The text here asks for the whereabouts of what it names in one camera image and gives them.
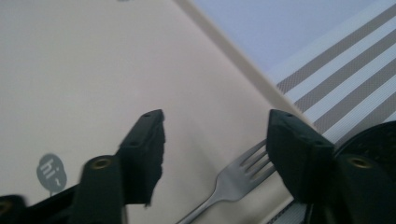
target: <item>silver fork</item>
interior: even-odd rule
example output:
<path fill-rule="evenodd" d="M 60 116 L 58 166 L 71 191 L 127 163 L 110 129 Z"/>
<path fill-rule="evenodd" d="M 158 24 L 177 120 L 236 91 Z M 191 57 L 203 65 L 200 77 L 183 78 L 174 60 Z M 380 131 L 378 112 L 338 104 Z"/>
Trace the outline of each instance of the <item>silver fork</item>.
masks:
<path fill-rule="evenodd" d="M 273 165 L 260 172 L 268 163 L 269 159 L 260 161 L 267 152 L 260 153 L 257 157 L 251 158 L 260 148 L 265 146 L 265 140 L 249 149 L 236 160 L 226 166 L 216 179 L 215 191 L 197 208 L 183 217 L 177 224 L 192 223 L 208 207 L 220 201 L 238 201 L 255 189 L 262 181 L 274 173 Z"/>

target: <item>white surface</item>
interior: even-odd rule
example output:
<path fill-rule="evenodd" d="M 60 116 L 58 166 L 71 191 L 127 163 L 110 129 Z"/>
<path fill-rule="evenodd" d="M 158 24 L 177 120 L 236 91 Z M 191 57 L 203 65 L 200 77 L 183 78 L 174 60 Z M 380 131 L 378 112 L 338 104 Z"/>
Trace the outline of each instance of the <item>white surface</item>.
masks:
<path fill-rule="evenodd" d="M 266 136 L 271 105 L 172 1 L 1 1 L 0 36 L 0 195 L 47 198 L 35 168 L 49 152 L 75 185 L 85 161 L 161 108 L 163 177 L 129 222 L 176 223 Z M 290 199 L 282 186 L 273 175 L 196 223 L 259 223 Z"/>
<path fill-rule="evenodd" d="M 191 1 L 271 80 L 278 79 L 271 69 L 375 2 Z"/>

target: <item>gray striped fabric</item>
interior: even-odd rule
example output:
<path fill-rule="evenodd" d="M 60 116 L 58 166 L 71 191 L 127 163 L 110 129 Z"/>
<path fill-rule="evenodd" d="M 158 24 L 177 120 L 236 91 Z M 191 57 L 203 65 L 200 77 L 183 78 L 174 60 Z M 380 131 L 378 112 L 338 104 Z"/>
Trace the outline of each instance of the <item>gray striped fabric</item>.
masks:
<path fill-rule="evenodd" d="M 396 119 L 395 16 L 393 5 L 277 84 L 286 96 L 291 95 L 318 131 L 337 146 L 367 128 Z M 366 37 L 379 29 L 385 34 L 373 43 L 365 43 L 367 49 L 293 99 L 292 93 L 305 91 L 299 86 L 309 86 L 312 76 L 320 76 L 320 69 L 358 43 L 369 41 Z M 291 204 L 270 223 L 302 223 L 304 212 L 300 208 L 297 203 Z"/>

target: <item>black holder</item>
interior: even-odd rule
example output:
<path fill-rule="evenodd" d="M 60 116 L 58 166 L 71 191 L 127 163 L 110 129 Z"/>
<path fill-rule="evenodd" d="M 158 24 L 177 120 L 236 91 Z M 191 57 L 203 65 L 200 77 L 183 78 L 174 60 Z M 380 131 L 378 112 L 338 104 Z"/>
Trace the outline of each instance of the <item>black holder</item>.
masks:
<path fill-rule="evenodd" d="M 124 205 L 151 203 L 162 175 L 163 112 L 140 117 L 114 156 L 88 161 L 80 183 L 27 207 L 22 196 L 0 197 L 0 224 L 121 224 Z"/>
<path fill-rule="evenodd" d="M 338 149 L 292 114 L 272 110 L 267 151 L 306 224 L 396 223 L 396 121 Z"/>

